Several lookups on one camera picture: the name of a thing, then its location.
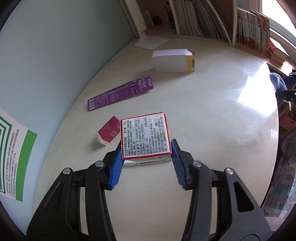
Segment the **blue wrapper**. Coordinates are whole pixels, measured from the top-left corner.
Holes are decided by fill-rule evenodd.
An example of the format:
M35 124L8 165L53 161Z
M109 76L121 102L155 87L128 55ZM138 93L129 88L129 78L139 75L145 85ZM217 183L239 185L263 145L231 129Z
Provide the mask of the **blue wrapper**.
M277 73L270 73L269 78L274 86L275 91L287 90L287 86L282 77Z

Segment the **red white medicine box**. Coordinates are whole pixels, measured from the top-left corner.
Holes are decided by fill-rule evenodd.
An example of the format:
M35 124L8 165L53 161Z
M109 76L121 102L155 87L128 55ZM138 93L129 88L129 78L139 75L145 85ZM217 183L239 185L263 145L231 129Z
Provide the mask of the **red white medicine box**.
M165 162L171 159L171 142L164 112L120 121L121 155L135 163Z

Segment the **small dark red box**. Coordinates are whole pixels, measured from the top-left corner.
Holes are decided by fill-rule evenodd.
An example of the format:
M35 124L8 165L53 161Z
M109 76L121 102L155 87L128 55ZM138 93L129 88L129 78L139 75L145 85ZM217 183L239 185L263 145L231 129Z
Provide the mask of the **small dark red box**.
M97 132L97 140L100 144L107 146L120 133L120 120L113 116Z

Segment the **purple toothbrush card package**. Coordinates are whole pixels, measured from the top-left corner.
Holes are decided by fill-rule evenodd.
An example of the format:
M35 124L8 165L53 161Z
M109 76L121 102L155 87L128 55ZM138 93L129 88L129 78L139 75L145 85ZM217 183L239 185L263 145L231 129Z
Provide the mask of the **purple toothbrush card package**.
M132 80L88 99L87 109L88 111L93 111L115 102L133 97L135 95L142 94L152 89L153 83L150 76Z

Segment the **plain white tall box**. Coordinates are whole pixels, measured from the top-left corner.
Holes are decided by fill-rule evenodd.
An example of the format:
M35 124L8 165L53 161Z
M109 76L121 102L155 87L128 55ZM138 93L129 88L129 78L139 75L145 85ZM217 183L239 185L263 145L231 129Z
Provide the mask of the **plain white tall box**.
M195 54L189 49L154 51L152 63L156 73L195 72Z

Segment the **white marker pen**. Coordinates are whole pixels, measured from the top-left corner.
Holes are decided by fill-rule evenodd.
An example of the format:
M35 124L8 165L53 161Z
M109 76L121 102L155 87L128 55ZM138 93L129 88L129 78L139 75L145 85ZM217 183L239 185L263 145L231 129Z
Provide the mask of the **white marker pen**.
M135 166L135 165L138 165L138 162L130 161L130 160L125 160L123 166L124 167L128 167L128 166Z

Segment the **wooden bookshelf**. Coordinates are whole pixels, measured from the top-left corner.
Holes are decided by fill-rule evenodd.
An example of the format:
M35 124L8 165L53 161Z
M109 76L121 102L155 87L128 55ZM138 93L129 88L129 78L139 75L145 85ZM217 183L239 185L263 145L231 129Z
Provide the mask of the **wooden bookshelf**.
M201 38L238 47L269 58L276 67L295 66L295 35L257 11L236 1L147 1L155 28L151 33Z

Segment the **grey floral bed quilt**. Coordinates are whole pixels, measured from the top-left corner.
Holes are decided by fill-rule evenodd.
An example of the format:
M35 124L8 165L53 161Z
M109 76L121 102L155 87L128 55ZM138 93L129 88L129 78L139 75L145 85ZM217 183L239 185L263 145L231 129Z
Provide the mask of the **grey floral bed quilt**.
M280 141L280 158L262 211L266 217L284 218L295 197L295 132Z

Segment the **green striped calibration poster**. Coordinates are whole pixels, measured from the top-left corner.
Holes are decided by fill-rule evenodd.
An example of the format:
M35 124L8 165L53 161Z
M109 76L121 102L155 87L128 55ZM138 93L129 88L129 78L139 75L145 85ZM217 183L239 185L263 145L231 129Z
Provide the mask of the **green striped calibration poster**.
M3 109L1 129L1 194L23 201L23 188L37 134L15 121Z

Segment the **white desk lamp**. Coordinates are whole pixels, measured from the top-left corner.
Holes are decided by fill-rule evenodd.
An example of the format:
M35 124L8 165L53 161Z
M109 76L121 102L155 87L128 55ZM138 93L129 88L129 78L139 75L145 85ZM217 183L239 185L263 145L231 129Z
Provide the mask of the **white desk lamp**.
M135 47L154 51L165 45L170 40L167 37L163 37L158 34L152 34L151 31L154 30L155 25L150 29L146 27L144 13L146 10L149 11L149 5L147 4L147 1L122 0L119 1L119 3L137 39L135 42Z

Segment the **green spray bottle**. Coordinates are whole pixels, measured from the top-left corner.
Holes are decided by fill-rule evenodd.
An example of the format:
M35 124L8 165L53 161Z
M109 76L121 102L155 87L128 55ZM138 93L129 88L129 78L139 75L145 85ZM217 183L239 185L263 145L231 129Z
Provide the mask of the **green spray bottle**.
M154 22L152 20L152 16L151 16L151 14L149 13L148 10L146 10L145 13L144 13L144 21L145 21L146 27L148 29L154 27Z

